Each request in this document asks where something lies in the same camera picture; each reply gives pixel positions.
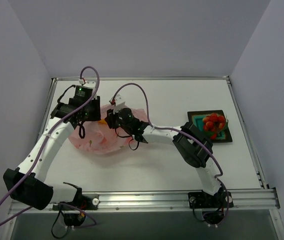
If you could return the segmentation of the pink plastic bag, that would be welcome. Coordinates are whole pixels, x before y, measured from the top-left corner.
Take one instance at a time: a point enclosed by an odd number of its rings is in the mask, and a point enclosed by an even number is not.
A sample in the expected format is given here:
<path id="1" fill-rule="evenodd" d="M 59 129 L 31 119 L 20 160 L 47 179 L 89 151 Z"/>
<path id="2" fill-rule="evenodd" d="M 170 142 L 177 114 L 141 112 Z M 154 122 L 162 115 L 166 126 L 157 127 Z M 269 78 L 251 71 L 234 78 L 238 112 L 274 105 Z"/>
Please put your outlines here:
<path id="1" fill-rule="evenodd" d="M 110 108 L 110 104 L 101 106 L 101 120 L 105 120 L 106 111 Z M 130 141 L 135 143 L 121 128 L 110 129 L 107 124 L 100 124 L 99 121 L 86 121 L 83 127 L 85 137 L 80 138 L 78 126 L 69 136 L 69 141 L 75 148 L 86 152 L 105 155 L 127 147 Z"/>

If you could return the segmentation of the red fake berry cluster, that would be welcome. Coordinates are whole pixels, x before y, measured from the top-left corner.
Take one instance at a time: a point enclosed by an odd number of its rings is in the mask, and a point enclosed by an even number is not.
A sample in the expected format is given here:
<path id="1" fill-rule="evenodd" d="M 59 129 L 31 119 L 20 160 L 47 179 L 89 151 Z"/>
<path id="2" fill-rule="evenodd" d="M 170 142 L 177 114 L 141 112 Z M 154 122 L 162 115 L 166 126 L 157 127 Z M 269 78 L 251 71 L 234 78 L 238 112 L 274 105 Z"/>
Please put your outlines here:
<path id="1" fill-rule="evenodd" d="M 203 131 L 213 141 L 226 141 L 229 138 L 228 119 L 218 113 L 211 113 L 202 119 Z"/>

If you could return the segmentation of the orange fake fruit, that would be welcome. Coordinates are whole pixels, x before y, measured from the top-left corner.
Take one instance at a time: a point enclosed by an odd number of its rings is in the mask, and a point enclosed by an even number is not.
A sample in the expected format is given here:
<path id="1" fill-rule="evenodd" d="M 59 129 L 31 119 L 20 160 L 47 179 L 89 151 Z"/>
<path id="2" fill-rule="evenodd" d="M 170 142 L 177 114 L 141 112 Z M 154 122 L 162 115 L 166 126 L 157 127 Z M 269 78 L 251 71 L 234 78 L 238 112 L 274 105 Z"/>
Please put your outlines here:
<path id="1" fill-rule="evenodd" d="M 100 123 L 100 124 L 104 124 L 104 125 L 107 124 L 105 120 L 100 120 L 99 123 Z"/>

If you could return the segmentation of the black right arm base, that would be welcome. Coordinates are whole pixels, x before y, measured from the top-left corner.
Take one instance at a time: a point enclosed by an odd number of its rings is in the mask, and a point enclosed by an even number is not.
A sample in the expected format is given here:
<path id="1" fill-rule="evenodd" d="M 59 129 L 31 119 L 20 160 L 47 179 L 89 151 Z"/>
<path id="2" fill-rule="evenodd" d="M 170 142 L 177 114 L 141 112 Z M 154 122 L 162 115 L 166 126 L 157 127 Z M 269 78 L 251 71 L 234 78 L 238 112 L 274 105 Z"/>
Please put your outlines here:
<path id="1" fill-rule="evenodd" d="M 192 209 L 218 209 L 234 207 L 232 195 L 224 190 L 219 190 L 215 195 L 203 191 L 188 193 L 189 207 Z"/>

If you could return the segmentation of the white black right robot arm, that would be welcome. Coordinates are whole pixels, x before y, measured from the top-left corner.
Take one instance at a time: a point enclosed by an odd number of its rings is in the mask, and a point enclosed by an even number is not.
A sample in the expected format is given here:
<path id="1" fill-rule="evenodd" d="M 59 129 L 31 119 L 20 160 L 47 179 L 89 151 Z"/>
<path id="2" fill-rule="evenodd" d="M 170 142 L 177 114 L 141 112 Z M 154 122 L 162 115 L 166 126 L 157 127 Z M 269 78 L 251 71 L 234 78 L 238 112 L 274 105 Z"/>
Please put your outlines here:
<path id="1" fill-rule="evenodd" d="M 213 156 L 213 144 L 193 123 L 178 127 L 154 126 L 136 118 L 127 107 L 117 112 L 107 110 L 105 121 L 109 128 L 121 128 L 138 143 L 175 146 L 184 161 L 196 168 L 203 192 L 213 196 L 222 190 L 219 177 L 223 171 Z"/>

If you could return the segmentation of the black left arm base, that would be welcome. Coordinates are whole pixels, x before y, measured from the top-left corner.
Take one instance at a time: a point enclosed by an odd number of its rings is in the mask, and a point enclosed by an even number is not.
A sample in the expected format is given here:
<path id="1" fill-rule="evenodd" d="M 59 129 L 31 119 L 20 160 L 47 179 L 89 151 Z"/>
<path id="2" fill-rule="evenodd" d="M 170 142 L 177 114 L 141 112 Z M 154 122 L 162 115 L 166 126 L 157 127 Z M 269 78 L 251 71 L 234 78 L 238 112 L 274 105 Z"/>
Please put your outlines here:
<path id="1" fill-rule="evenodd" d="M 83 193 L 77 201 L 67 202 L 68 205 L 74 206 L 81 210 L 96 211 L 100 203 L 99 195 L 97 193 Z"/>

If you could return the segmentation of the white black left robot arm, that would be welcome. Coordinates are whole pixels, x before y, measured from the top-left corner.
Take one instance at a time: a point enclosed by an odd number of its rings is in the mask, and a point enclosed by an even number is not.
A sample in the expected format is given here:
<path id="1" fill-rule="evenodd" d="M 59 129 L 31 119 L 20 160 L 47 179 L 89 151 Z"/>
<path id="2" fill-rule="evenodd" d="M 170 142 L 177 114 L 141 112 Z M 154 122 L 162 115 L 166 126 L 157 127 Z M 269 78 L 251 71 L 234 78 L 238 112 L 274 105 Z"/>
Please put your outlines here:
<path id="1" fill-rule="evenodd" d="M 7 169 L 4 173 L 10 197 L 38 210 L 51 203 L 72 202 L 75 190 L 59 194 L 57 187 L 45 184 L 48 170 L 78 124 L 100 119 L 100 97 L 96 94 L 95 82 L 75 86 L 74 96 L 67 103 L 59 98 L 32 151 L 15 169 Z"/>

